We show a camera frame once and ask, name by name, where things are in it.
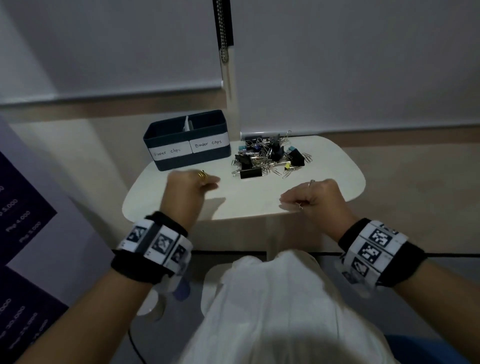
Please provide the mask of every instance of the hand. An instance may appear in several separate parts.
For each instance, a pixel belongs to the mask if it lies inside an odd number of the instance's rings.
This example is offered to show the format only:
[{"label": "hand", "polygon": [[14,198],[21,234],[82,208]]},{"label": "hand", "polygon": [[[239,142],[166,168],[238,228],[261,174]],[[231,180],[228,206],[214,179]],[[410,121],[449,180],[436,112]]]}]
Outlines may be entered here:
[{"label": "hand", "polygon": [[302,212],[325,234],[338,242],[359,220],[345,202],[334,180],[299,184],[283,193],[280,201],[301,203]]},{"label": "hand", "polygon": [[199,176],[199,170],[170,172],[167,186],[163,192],[160,211],[173,219],[186,231],[190,231],[197,222],[198,215],[204,204],[205,193],[218,188],[218,177]]}]

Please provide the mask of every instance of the dark blue storage box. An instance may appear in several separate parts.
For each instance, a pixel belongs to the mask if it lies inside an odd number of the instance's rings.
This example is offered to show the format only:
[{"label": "dark blue storage box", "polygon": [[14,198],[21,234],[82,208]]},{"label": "dark blue storage box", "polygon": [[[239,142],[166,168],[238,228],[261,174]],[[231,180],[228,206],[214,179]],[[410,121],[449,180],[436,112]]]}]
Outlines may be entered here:
[{"label": "dark blue storage box", "polygon": [[222,110],[189,115],[191,127],[186,132],[185,118],[153,122],[145,132],[144,142],[159,170],[230,157],[227,121]]}]

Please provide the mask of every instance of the wristband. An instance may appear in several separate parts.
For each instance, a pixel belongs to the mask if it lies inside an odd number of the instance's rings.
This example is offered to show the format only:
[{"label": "wristband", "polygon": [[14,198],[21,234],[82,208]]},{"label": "wristband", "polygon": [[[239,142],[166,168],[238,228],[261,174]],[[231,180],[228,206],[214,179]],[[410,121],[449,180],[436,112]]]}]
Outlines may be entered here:
[{"label": "wristband", "polygon": [[117,247],[111,267],[140,282],[159,283],[164,275],[182,275],[192,257],[187,231],[161,212],[133,225]]},{"label": "wristband", "polygon": [[345,232],[338,244],[346,251],[344,276],[350,283],[393,287],[410,278],[427,258],[408,237],[379,221],[363,218]]}]

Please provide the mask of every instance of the pile of clips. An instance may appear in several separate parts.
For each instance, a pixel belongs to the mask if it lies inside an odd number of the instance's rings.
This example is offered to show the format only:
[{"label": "pile of clips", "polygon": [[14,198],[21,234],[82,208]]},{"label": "pile of clips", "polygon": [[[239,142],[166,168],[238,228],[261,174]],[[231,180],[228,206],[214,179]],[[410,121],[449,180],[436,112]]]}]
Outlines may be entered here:
[{"label": "pile of clips", "polygon": [[[274,173],[282,178],[288,177],[293,171],[299,170],[310,163],[312,156],[301,153],[297,148],[290,146],[285,150],[289,131],[286,136],[280,134],[273,138],[257,138],[245,140],[245,145],[239,146],[239,152],[232,161],[232,166],[238,169],[233,171],[234,177],[240,178],[261,177]],[[283,174],[277,170],[283,167]]]}]

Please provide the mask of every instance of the ring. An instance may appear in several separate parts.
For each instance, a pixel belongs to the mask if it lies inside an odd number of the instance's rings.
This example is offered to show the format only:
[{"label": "ring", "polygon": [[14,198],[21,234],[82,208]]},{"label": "ring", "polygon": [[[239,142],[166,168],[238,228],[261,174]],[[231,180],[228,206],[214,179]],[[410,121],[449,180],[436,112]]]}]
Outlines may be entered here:
[{"label": "ring", "polygon": [[202,180],[204,180],[204,181],[207,179],[207,174],[205,173],[204,170],[201,170],[200,172],[198,172],[198,175],[199,175],[200,178],[201,178]]}]

